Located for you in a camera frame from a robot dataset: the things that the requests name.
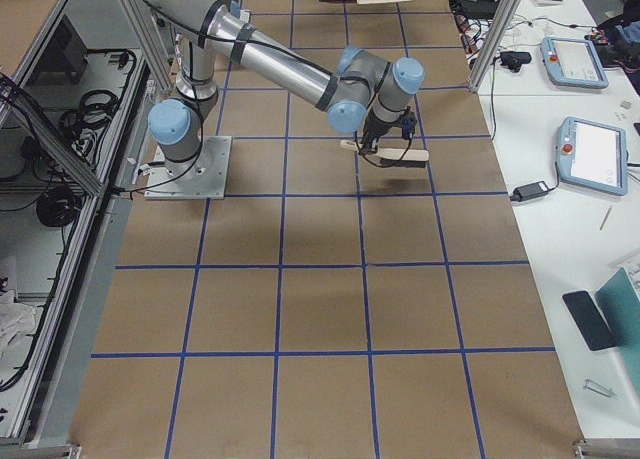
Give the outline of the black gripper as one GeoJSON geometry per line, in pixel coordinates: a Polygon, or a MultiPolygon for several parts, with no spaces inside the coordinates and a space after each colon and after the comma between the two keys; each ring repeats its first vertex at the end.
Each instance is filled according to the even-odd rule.
{"type": "Polygon", "coordinates": [[[374,112],[369,112],[363,128],[361,152],[377,152],[379,140],[393,127],[393,122],[379,119],[374,112]]]}

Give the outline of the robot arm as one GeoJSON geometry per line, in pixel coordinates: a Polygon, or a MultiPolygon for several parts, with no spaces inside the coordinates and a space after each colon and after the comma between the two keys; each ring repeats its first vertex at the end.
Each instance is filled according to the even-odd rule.
{"type": "Polygon", "coordinates": [[[217,101],[213,77],[217,56],[252,70],[325,113],[332,129],[353,135],[342,147],[379,168],[425,167],[429,154],[411,145],[381,148],[379,140],[398,128],[413,140],[417,118],[409,105],[419,91],[425,70],[413,58],[390,62],[364,49],[348,46],[335,71],[298,55],[236,17],[232,0],[155,0],[147,5],[171,22],[186,40],[175,82],[175,95],[192,106],[179,118],[179,143],[192,132],[196,116],[217,101]]]}

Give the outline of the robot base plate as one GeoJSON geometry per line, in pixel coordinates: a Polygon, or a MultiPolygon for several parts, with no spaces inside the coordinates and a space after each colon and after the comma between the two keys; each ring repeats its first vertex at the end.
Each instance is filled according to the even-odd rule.
{"type": "Polygon", "coordinates": [[[154,160],[161,165],[150,169],[144,196],[150,200],[223,199],[231,148],[231,136],[206,136],[196,164],[189,168],[191,161],[167,162],[157,146],[154,160]]]}

